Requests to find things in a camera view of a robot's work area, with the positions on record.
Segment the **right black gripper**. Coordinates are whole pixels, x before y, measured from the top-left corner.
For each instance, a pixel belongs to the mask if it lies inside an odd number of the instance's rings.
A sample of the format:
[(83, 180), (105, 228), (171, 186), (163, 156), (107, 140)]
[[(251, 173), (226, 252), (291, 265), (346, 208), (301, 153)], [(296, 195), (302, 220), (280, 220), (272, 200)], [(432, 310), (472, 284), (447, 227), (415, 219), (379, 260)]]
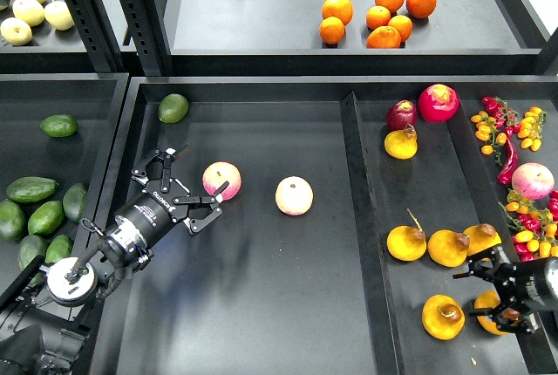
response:
[[(552, 310), (551, 261), (511, 263), (505, 250), (500, 244), (496, 244), (469, 256), (466, 264), (467, 270), (454, 274), (453, 279), (475, 276), (486, 282), (498, 282), (500, 299), (506, 300), (508, 307), (523, 305), (532, 311)], [(492, 309), (473, 308), (469, 314), (475, 318), (488, 316), (499, 330), (507, 334), (534, 334), (540, 328), (532, 315), (522, 316), (512, 308), (502, 309), (494, 315), (489, 314), (489, 311), (499, 310), (499, 306), (500, 304)]]

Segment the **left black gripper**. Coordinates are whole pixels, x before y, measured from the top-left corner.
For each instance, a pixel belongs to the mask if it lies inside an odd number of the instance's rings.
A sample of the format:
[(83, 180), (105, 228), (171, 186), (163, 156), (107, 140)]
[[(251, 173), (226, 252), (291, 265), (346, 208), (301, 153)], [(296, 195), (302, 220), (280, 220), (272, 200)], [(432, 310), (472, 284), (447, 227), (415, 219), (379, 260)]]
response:
[(153, 247), (177, 223), (189, 235), (198, 235), (222, 214), (222, 193), (228, 181), (212, 194), (193, 196), (178, 179), (172, 165), (188, 153), (174, 148), (154, 148), (132, 167), (131, 179), (144, 188), (115, 213), (111, 238), (121, 247)]

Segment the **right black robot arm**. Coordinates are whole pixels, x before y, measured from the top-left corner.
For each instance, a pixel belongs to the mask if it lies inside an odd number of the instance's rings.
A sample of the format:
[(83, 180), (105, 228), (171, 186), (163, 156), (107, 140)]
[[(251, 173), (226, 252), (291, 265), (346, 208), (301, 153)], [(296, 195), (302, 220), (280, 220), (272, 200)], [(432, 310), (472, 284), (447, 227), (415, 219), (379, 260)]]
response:
[(467, 270), (453, 278), (478, 277), (495, 288), (499, 302), (473, 310), (495, 323), (498, 331), (532, 334), (539, 329), (534, 313), (557, 310), (557, 259), (511, 261), (498, 244), (466, 260)]

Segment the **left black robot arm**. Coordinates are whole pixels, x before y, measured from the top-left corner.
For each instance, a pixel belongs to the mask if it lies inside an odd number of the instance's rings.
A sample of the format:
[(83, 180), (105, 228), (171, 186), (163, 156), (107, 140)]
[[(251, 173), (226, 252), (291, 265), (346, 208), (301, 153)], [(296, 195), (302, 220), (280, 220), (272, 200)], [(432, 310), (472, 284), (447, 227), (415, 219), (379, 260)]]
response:
[(83, 253), (55, 263), (37, 255), (4, 291), (3, 374), (70, 374), (94, 332), (91, 314), (150, 263), (154, 245), (178, 224), (197, 235), (221, 215), (229, 182), (192, 195), (172, 174), (179, 156), (172, 148), (154, 149), (133, 167), (141, 190), (116, 211), (112, 226), (82, 219), (96, 236)]

